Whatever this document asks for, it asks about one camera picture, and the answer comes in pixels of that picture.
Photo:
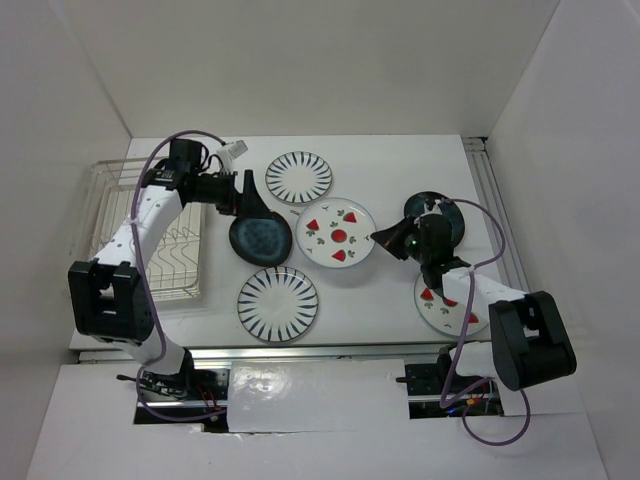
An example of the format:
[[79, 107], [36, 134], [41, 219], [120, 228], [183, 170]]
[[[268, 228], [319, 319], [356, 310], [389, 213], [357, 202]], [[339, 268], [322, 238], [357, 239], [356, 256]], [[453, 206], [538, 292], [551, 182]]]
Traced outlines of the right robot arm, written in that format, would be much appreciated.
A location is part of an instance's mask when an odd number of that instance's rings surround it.
[[489, 322], [488, 341], [455, 347], [438, 365], [436, 379], [444, 390], [460, 391], [471, 377], [480, 377], [518, 391], [576, 372], [577, 357], [553, 296], [513, 289], [480, 274], [455, 254], [446, 217], [407, 217], [371, 238], [395, 258], [415, 260], [431, 292], [465, 307], [464, 332], [473, 314]]

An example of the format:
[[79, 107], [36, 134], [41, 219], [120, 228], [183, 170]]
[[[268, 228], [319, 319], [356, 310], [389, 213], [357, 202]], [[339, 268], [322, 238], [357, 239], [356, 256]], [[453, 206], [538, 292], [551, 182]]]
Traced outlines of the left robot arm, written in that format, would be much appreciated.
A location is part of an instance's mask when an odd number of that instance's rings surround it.
[[164, 333], [146, 275], [164, 232], [191, 203], [212, 205], [239, 227], [277, 221], [252, 171], [244, 172], [241, 189], [232, 171], [206, 172], [201, 135], [186, 130], [160, 142], [169, 155], [163, 160], [149, 155], [129, 214], [114, 236], [92, 259], [76, 261], [68, 270], [78, 333], [130, 355], [176, 399], [193, 394], [198, 376], [190, 351]]

